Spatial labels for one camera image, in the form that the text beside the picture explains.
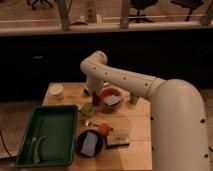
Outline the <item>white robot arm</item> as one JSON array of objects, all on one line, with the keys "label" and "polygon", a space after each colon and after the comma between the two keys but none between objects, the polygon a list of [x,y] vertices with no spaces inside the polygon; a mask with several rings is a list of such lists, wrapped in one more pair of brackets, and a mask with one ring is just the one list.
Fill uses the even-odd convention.
[{"label": "white robot arm", "polygon": [[204,101],[191,83],[113,68],[104,52],[80,63],[86,85],[98,93],[105,82],[150,102],[152,171],[210,171]]}]

